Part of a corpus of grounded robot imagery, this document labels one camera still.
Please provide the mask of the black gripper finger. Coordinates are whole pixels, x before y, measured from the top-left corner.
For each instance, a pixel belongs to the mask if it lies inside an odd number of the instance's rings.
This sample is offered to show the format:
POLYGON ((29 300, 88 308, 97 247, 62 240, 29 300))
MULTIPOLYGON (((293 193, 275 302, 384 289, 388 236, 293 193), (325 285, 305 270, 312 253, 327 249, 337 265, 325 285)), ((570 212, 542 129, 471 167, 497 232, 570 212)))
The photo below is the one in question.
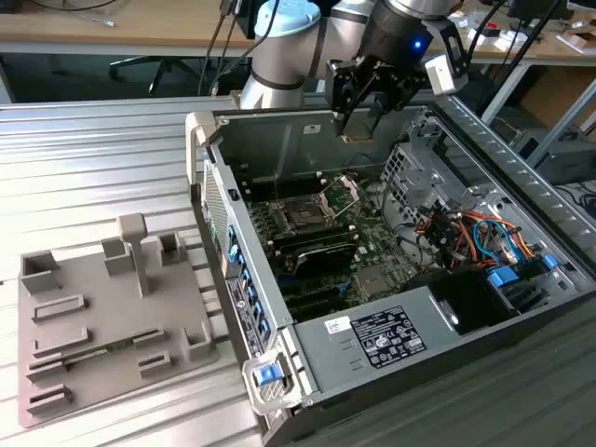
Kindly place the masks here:
POLYGON ((362 61, 329 60, 325 80, 325 99, 334 115, 335 134, 341 136, 350 116, 369 94, 373 72, 362 61))
POLYGON ((389 86, 385 91, 377 93, 370 110, 370 117, 373 118, 370 133, 374 134, 385 115, 392 111, 402 110, 408 105, 421 87, 422 75, 412 74, 399 81, 395 86, 389 86))

